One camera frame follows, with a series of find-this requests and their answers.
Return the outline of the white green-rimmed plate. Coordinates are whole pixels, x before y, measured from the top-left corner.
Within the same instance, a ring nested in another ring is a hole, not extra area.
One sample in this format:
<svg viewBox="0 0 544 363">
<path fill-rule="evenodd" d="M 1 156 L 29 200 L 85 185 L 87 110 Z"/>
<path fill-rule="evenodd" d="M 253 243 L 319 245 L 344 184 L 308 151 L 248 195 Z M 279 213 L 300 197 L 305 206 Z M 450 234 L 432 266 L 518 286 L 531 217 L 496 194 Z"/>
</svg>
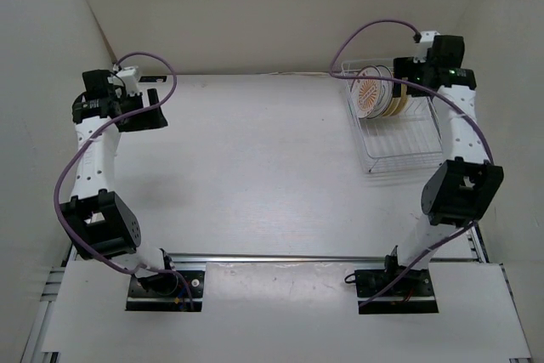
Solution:
<svg viewBox="0 0 544 363">
<path fill-rule="evenodd" d="M 392 78 L 392 71 L 385 65 L 378 65 L 380 76 L 385 78 Z M 390 81 L 381 80 L 381 93 L 377 105 L 370 115 L 371 119 L 380 117 L 388 108 L 391 99 L 393 98 L 392 83 Z"/>
</svg>

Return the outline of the orange sunburst plate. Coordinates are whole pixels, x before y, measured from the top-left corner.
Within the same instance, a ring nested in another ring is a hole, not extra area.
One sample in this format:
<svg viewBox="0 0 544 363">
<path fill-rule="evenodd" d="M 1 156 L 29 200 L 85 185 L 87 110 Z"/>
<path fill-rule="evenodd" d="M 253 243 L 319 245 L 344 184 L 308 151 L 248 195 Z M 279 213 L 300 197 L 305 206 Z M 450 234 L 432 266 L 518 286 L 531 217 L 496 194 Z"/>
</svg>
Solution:
<svg viewBox="0 0 544 363">
<path fill-rule="evenodd" d="M 358 118 L 367 118 L 377 106 L 381 95 L 381 82 L 370 77 L 381 76 L 378 68 L 369 65 L 359 73 L 359 79 L 355 79 L 351 89 L 351 99 L 354 104 L 355 114 Z"/>
</svg>

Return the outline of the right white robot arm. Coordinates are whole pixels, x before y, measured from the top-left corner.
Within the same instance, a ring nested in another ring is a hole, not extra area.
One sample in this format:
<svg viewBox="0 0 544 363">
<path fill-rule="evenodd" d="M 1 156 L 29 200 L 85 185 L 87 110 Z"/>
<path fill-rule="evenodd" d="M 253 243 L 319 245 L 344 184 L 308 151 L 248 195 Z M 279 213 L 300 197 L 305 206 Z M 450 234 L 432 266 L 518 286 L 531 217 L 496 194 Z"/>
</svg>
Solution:
<svg viewBox="0 0 544 363">
<path fill-rule="evenodd" d="M 462 65 L 464 51 L 460 36 L 423 31 L 414 57 L 394 61 L 404 86 L 429 93 L 442 146 L 441 163 L 422 189 L 422 214 L 396 248 L 399 264 L 382 273 L 382 286 L 394 295 L 411 286 L 408 269 L 427 269 L 441 246 L 483 218 L 504 179 L 476 120 L 477 83 Z"/>
</svg>

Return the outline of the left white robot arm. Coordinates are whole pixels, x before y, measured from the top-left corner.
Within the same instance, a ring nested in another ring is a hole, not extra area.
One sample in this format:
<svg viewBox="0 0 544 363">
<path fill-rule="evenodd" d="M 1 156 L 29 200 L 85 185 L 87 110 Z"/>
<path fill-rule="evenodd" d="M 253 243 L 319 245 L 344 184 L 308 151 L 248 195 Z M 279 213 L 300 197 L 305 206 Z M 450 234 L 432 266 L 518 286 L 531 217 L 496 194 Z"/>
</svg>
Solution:
<svg viewBox="0 0 544 363">
<path fill-rule="evenodd" d="M 75 233 L 72 242 L 82 258 L 95 253 L 149 276 L 160 295 L 175 291 L 178 274 L 168 268 L 166 254 L 142 242 L 139 222 L 115 191 L 115 157 L 123 133 L 164 128 L 156 89 L 139 88 L 136 66 L 92 70 L 82 74 L 85 90 L 72 105 L 77 143 L 76 180 L 68 201 L 59 209 Z"/>
</svg>

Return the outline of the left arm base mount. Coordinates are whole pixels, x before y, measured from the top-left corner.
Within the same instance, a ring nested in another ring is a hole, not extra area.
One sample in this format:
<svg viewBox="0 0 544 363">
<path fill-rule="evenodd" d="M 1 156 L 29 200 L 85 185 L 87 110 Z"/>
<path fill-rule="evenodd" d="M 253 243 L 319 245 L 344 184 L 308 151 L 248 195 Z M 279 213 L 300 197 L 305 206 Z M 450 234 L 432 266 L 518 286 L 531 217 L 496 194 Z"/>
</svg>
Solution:
<svg viewBox="0 0 544 363">
<path fill-rule="evenodd" d="M 180 270 L 189 291 L 177 276 L 153 275 L 132 277 L 127 290 L 126 311 L 142 312 L 201 312 L 203 305 L 205 270 L 189 267 Z"/>
</svg>

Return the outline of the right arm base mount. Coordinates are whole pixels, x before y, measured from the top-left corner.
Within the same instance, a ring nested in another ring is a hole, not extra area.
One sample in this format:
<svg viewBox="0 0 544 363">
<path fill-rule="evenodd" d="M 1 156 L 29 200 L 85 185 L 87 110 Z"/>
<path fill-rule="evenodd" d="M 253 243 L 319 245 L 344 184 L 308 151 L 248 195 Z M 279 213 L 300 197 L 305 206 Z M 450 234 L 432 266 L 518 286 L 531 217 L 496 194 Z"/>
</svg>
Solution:
<svg viewBox="0 0 544 363">
<path fill-rule="evenodd" d="M 439 307 L 428 270 L 411 270 L 384 294 L 367 301 L 386 287 L 396 275 L 384 269 L 357 269 L 344 277 L 355 285 L 360 315 L 438 314 Z"/>
</svg>

